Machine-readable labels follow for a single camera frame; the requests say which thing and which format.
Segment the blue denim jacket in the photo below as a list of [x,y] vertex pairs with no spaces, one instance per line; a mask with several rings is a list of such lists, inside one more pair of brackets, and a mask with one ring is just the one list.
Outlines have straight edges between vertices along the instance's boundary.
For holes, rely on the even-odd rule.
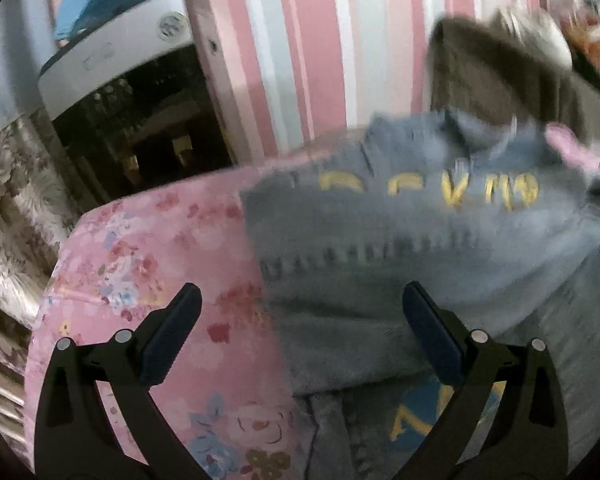
[[388,479],[414,453],[403,414],[436,416],[402,311],[419,282],[504,344],[543,339],[569,460],[600,438],[600,197],[545,127],[458,110],[376,118],[332,156],[242,196],[263,303],[303,414],[305,479]]

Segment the pink floral bed quilt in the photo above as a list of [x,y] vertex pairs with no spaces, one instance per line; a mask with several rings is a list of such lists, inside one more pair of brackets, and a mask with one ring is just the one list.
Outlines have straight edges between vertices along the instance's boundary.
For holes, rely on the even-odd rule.
[[186,284],[201,315],[166,379],[148,393],[166,433],[215,479],[301,479],[312,420],[291,394],[240,196],[271,172],[362,136],[333,131],[260,166],[205,174],[91,210],[60,248],[26,367],[28,453],[50,409],[44,376],[58,342],[100,344],[136,330]]

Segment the floral beige curtain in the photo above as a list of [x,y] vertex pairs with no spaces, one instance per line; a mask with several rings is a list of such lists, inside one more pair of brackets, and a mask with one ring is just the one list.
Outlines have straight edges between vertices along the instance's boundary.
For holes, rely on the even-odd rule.
[[65,157],[42,110],[0,130],[0,436],[18,457],[32,326],[60,245],[79,213],[60,170]]

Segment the grey water dispenser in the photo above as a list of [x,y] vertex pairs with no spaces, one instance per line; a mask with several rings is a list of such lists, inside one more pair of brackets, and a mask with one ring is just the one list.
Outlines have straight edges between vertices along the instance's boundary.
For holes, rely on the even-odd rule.
[[128,0],[60,48],[38,90],[100,204],[251,158],[209,0]]

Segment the brown blanket covered furniture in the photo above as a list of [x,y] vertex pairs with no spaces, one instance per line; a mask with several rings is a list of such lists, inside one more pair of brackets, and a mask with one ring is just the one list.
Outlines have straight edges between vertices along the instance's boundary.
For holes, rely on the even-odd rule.
[[428,48],[430,108],[453,107],[492,125],[558,122],[600,143],[600,92],[573,70],[470,18],[442,18]]

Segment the pink floral gift bag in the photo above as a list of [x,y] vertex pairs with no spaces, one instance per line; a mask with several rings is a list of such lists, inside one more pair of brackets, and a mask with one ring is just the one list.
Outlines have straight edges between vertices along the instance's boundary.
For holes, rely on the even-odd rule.
[[547,0],[547,11],[570,47],[582,54],[600,76],[600,2]]

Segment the white folded garment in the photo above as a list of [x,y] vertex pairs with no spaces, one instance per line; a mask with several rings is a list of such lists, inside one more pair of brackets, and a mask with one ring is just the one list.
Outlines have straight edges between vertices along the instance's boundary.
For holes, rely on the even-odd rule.
[[544,56],[555,65],[565,70],[572,69],[569,44],[559,26],[546,11],[504,6],[493,13],[491,26],[507,32],[528,50]]

